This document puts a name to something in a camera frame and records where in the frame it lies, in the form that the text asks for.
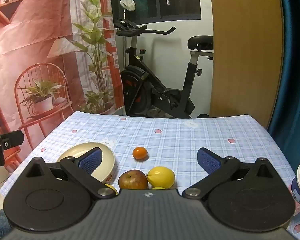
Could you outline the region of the red apple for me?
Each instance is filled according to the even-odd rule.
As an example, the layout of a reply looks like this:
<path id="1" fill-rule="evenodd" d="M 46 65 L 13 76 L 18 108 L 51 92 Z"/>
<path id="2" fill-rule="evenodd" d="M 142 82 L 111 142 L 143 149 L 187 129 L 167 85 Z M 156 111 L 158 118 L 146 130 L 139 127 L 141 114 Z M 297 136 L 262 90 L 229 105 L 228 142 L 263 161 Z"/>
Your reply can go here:
<path id="1" fill-rule="evenodd" d="M 120 189 L 146 190 L 148 180 L 146 175 L 140 170 L 129 170 L 119 177 Z"/>

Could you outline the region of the small orange kumquat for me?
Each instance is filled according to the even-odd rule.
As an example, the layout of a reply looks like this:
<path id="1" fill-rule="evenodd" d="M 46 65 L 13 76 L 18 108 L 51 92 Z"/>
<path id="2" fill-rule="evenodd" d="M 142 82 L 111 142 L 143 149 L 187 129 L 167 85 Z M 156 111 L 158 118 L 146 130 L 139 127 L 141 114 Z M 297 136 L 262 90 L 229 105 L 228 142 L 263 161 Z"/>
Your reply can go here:
<path id="1" fill-rule="evenodd" d="M 145 159 L 148 156 L 148 151 L 144 147 L 136 147 L 133 150 L 133 157 L 137 160 Z"/>

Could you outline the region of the yellow lemon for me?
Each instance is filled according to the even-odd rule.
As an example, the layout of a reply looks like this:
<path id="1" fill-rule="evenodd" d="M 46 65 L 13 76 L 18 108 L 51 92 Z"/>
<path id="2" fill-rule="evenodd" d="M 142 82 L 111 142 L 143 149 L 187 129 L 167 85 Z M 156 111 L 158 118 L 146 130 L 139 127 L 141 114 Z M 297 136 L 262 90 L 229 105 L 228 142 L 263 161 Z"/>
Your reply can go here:
<path id="1" fill-rule="evenodd" d="M 174 185 L 175 174 L 169 168 L 157 166 L 147 173 L 147 179 L 153 187 L 169 189 Z"/>
<path id="2" fill-rule="evenodd" d="M 115 189 L 115 187 L 113 185 L 110 185 L 110 184 L 107 184 L 107 183 L 105 183 L 105 185 L 107 187 L 111 188 L 116 193 L 116 195 L 118 195 L 118 191 Z"/>

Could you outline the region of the cream round plate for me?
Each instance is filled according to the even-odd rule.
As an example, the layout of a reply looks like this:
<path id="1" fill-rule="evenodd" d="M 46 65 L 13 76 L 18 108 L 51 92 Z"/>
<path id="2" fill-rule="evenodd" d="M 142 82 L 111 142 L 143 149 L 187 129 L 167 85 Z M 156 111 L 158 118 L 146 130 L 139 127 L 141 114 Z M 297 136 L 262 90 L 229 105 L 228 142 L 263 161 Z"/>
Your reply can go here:
<path id="1" fill-rule="evenodd" d="M 57 160 L 76 158 L 75 164 L 100 182 L 111 177 L 115 157 L 112 150 L 99 142 L 86 142 L 65 151 Z"/>

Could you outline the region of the blue plaid tablecloth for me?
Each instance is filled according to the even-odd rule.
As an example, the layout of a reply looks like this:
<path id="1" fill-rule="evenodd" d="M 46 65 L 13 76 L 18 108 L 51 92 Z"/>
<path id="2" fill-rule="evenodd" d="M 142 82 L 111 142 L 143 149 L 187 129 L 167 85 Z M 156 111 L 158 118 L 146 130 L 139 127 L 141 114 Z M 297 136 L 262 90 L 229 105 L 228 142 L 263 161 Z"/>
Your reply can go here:
<path id="1" fill-rule="evenodd" d="M 184 191 L 192 183 L 206 177 L 197 163 L 201 147 L 225 157 L 233 155 L 241 161 L 267 158 L 285 184 L 295 174 L 269 133 L 251 116 L 239 115 L 206 119 L 156 119 L 75 112 L 55 128 L 25 159 L 42 157 L 56 161 L 68 149 L 86 142 L 99 142 L 114 153 L 115 165 L 108 178 L 118 186 L 119 176 L 130 169 L 148 172 L 165 166 L 175 173 L 173 194 Z M 136 147 L 148 151 L 145 159 L 133 157 Z M 49 239 L 233 239 L 234 232 L 222 230 L 211 218 L 200 218 L 197 208 L 184 211 L 180 204 L 172 206 L 176 222 L 169 224 L 165 215 L 160 222 L 154 217 L 168 202 L 157 200 L 147 215 L 133 218 L 116 204 L 109 212 L 90 215 L 68 233 L 52 233 Z"/>

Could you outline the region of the yellow green fruit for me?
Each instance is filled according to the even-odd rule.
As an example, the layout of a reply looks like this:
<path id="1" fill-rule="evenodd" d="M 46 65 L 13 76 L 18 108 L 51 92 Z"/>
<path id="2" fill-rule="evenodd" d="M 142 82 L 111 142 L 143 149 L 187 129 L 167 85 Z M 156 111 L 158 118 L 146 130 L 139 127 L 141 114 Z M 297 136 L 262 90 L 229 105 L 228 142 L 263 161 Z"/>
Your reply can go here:
<path id="1" fill-rule="evenodd" d="M 153 187 L 152 190 L 165 190 L 165 188 L 157 186 L 157 187 Z"/>

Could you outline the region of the blue curtain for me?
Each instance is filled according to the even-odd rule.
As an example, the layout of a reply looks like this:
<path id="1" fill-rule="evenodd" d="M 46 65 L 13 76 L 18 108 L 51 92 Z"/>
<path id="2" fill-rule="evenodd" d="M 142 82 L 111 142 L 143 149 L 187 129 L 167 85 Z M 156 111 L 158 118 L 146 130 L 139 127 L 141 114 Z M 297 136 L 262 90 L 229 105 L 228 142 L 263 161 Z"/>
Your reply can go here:
<path id="1" fill-rule="evenodd" d="M 284 45 L 281 80 L 269 134 L 291 168 L 300 165 L 300 0 L 281 0 Z"/>

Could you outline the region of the black exercise bike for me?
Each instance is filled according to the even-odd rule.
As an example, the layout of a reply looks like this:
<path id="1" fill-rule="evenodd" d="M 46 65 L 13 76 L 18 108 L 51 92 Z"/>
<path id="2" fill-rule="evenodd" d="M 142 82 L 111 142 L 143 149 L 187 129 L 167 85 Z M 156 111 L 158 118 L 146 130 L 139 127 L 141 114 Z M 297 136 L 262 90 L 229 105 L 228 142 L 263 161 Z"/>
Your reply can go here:
<path id="1" fill-rule="evenodd" d="M 137 51 L 138 36 L 148 34 L 168 35 L 175 31 L 171 27 L 167 31 L 148 29 L 146 25 L 138 27 L 134 22 L 118 19 L 114 21 L 117 36 L 131 37 L 130 47 L 125 49 L 128 64 L 121 71 L 123 98 L 128 116 L 152 117 L 158 113 L 172 118 L 189 119 L 195 106 L 190 94 L 195 76 L 201 76 L 203 70 L 198 68 L 198 57 L 204 56 L 213 60 L 213 36 L 198 35 L 188 39 L 190 61 L 187 65 L 182 89 L 167 88 L 160 79 L 143 62 L 146 50 Z"/>

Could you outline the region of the printed room backdrop curtain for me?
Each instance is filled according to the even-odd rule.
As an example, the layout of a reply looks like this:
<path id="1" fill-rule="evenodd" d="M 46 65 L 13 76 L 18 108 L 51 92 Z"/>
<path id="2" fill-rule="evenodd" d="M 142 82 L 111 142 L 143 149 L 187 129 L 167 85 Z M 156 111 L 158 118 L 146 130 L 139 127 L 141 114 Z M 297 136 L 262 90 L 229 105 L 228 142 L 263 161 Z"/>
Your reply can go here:
<path id="1" fill-rule="evenodd" d="M 7 172 L 75 111 L 122 107 L 111 0 L 0 0 L 0 134 L 25 137 Z"/>

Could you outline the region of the wooden door panel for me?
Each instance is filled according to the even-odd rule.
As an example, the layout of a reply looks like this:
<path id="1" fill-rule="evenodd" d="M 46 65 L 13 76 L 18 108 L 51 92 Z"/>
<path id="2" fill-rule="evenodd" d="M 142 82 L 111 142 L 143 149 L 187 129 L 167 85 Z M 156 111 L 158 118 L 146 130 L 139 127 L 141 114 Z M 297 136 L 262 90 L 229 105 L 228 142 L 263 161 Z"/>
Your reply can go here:
<path id="1" fill-rule="evenodd" d="M 281 79 L 281 0 L 211 0 L 214 63 L 210 115 L 249 114 L 268 127 Z"/>

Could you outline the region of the white cloth on bike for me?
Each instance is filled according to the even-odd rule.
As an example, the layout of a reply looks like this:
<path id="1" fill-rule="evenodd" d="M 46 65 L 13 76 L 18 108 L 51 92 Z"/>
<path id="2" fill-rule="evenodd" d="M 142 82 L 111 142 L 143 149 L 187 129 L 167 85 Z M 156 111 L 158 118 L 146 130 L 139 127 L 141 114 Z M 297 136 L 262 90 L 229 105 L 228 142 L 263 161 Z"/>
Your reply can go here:
<path id="1" fill-rule="evenodd" d="M 124 10 L 128 10 L 128 11 L 135 10 L 134 0 L 120 0 L 120 5 Z"/>

